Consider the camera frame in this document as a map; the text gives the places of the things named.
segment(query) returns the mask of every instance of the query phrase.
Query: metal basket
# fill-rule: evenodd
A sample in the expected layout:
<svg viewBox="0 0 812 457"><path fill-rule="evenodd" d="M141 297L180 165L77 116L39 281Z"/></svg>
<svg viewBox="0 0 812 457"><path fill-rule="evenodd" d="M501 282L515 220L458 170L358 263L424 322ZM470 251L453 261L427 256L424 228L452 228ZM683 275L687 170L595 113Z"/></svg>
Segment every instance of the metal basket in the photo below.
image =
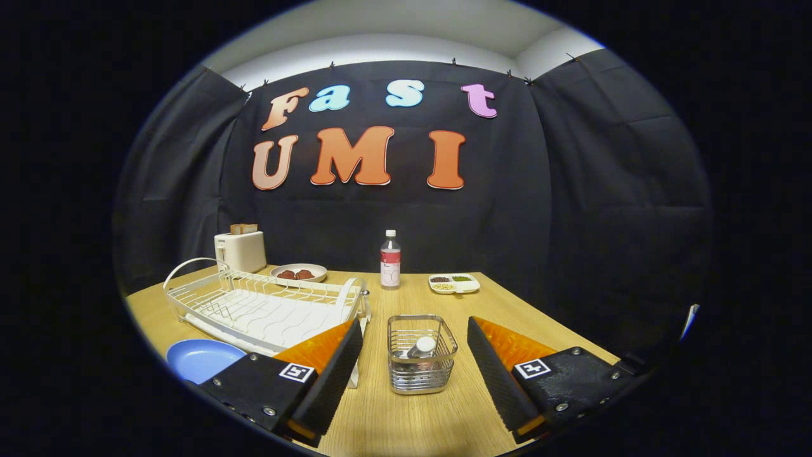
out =
<svg viewBox="0 0 812 457"><path fill-rule="evenodd" d="M433 314L389 318L389 380L397 394L433 394L446 388L457 344L445 321ZM437 346L422 357L407 353L421 337L432 337Z"/></svg>

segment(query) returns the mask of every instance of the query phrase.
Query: red label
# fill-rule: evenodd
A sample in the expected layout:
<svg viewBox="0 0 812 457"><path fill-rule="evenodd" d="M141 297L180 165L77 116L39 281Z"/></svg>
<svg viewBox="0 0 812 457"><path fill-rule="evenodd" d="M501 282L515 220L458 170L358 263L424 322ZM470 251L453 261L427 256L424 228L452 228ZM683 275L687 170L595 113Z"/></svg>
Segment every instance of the red label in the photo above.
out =
<svg viewBox="0 0 812 457"><path fill-rule="evenodd" d="M383 251L381 251L381 262L384 262L384 263L400 263L400 252L383 252Z"/></svg>

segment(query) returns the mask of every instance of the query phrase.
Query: white divided tray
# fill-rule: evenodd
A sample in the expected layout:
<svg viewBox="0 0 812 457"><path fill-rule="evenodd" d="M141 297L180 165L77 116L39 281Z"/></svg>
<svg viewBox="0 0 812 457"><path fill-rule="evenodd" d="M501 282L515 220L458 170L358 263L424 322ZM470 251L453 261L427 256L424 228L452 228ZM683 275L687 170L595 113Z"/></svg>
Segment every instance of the white divided tray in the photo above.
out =
<svg viewBox="0 0 812 457"><path fill-rule="evenodd" d="M343 285L285 281L225 268L211 276L164 291L180 322L188 322L247 352L272 357L336 325L360 318L361 333L371 317L369 291L361 278ZM357 364L350 387L358 385Z"/></svg>
<svg viewBox="0 0 812 457"><path fill-rule="evenodd" d="M457 277L465 277L468 278L468 281L454 281L454 276ZM442 277L448 279L446 282L432 282L434 278ZM437 285L446 284L453 287L453 289L444 289L442 286L436 287ZM429 287L438 294L469 294L471 292L476 292L479 290L480 285L477 278L467 274L467 273L444 273L442 275L431 275L429 276Z"/></svg>

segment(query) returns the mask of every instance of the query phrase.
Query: white toaster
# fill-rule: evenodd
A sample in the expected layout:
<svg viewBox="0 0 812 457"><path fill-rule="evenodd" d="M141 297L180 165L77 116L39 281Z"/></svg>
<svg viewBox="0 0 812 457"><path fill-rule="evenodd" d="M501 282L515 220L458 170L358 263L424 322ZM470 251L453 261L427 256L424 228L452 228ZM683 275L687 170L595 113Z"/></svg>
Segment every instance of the white toaster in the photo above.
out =
<svg viewBox="0 0 812 457"><path fill-rule="evenodd" d="M267 266L265 238L262 232L232 235L222 233L214 236L214 254L232 270L256 273ZM225 269L218 262L218 271Z"/></svg>

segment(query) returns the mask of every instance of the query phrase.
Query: orange letter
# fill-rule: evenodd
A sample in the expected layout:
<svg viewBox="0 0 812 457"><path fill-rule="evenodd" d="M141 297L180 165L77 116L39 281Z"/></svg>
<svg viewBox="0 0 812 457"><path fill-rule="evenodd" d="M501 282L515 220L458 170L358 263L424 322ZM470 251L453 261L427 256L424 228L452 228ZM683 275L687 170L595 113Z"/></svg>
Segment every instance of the orange letter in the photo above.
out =
<svg viewBox="0 0 812 457"><path fill-rule="evenodd" d="M389 184L387 145L394 134L395 130L390 127L370 127L352 146L343 128L325 128L317 135L322 140L322 151L318 156L316 174L310 178L310 182L315 185L333 184L335 175L330 171L330 165L335 163L341 182L346 183L361 162L361 171L356 175L358 184Z"/></svg>
<svg viewBox="0 0 812 457"><path fill-rule="evenodd" d="M279 165L276 167L276 173L274 173L273 176L268 176L266 168L268 167L268 153L270 149L274 147L274 142L263 141L254 146L252 178L257 189L276 189L285 182L287 170L291 166L291 151L297 141L299 141L297 135L290 135L279 140L279 148L282 149L282 152L279 153Z"/></svg>
<svg viewBox="0 0 812 457"><path fill-rule="evenodd" d="M262 131L270 130L278 125L282 125L287 120L285 111L292 113L299 104L299 97L304 97L310 93L310 89L303 87L299 90L294 90L289 94L279 95L270 101L270 113L268 113L268 120L262 126Z"/></svg>
<svg viewBox="0 0 812 457"><path fill-rule="evenodd" d="M456 132L434 130L429 138L434 141L434 173L426 182L435 189L462 189L465 181L460 176L460 145L465 143L465 137Z"/></svg>

